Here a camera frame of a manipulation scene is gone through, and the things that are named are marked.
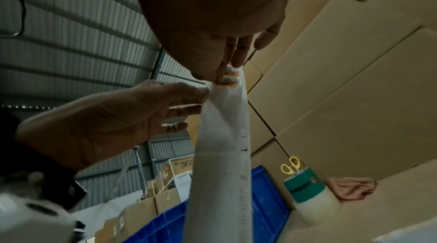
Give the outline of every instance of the green lid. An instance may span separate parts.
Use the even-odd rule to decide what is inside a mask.
[[[310,200],[325,189],[325,184],[311,168],[304,168],[299,174],[290,176],[284,181],[285,187],[298,203]]]

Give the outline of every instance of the yellow scissors handle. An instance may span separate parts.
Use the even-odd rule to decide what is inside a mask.
[[[282,165],[281,165],[281,171],[282,171],[282,173],[287,174],[287,175],[293,175],[293,174],[295,173],[295,172],[293,171],[293,169],[291,169],[291,167],[289,167],[289,166],[286,165],[286,164],[282,164]]]
[[[298,158],[296,158],[296,157],[290,157],[289,161],[290,161],[290,163],[291,163],[291,166],[293,166],[294,168],[296,168],[296,170],[299,170],[299,169],[300,169],[300,160],[299,160]]]

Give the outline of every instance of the black sleeve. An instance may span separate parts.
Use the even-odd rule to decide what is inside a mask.
[[[6,109],[0,108],[0,177],[2,182],[13,182],[28,177],[33,172],[41,172],[39,198],[49,200],[69,210],[82,200],[86,191],[75,181],[76,171],[59,166],[51,159],[14,141],[20,121]]]

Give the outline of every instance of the blue crate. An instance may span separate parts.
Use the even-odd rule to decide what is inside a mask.
[[[124,243],[182,243],[187,201],[166,210]],[[252,169],[252,212],[254,243],[273,243],[288,218],[290,209],[264,167]]]

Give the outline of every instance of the pink cloth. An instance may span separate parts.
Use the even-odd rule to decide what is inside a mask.
[[[378,184],[372,178],[328,178],[325,184],[339,200],[352,201],[364,199]]]

